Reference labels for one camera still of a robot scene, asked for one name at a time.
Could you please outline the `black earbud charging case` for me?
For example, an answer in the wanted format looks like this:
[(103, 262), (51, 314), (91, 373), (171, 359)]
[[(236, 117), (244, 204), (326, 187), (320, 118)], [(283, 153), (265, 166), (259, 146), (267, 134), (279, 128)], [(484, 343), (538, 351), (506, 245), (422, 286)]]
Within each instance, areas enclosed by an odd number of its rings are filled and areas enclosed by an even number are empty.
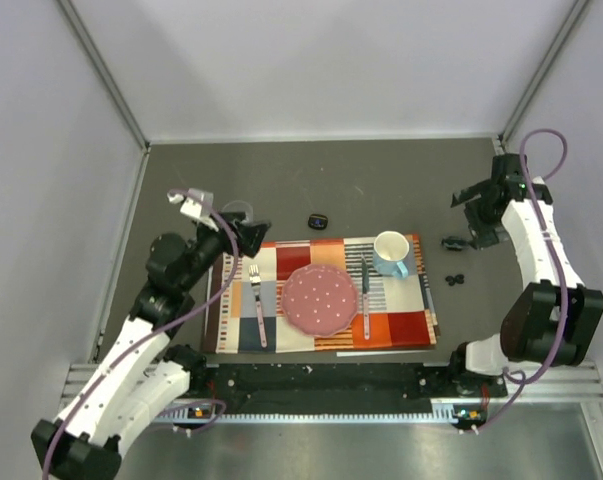
[(308, 217), (308, 227), (313, 230), (325, 230), (329, 224), (328, 217), (318, 213), (312, 213)]

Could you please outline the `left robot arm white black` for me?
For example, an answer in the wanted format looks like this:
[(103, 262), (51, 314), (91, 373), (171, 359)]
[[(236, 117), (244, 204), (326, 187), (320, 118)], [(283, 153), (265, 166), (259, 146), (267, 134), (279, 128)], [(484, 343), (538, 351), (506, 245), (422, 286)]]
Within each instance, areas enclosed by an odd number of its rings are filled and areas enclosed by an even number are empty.
[(137, 438), (181, 395), (207, 387), (203, 355), (172, 345), (181, 325), (205, 310), (191, 290), (223, 255), (233, 269), (259, 252), (269, 221), (214, 213), (192, 239), (164, 233), (151, 244), (147, 280), (110, 351), (53, 421), (31, 433), (45, 479), (113, 479)]

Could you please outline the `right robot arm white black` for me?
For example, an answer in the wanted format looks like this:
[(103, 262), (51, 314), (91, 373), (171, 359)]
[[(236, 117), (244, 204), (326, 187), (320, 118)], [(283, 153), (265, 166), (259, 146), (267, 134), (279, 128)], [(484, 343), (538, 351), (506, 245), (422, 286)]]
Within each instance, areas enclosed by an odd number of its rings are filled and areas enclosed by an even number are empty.
[(451, 354), (450, 388), (471, 395), (513, 363), (536, 363), (540, 371), (580, 365), (603, 314), (603, 293), (587, 288), (567, 259), (544, 180), (527, 184), (518, 155), (497, 155), (490, 177), (454, 193), (451, 204), (464, 208), (466, 247), (511, 242), (523, 290), (498, 333)]

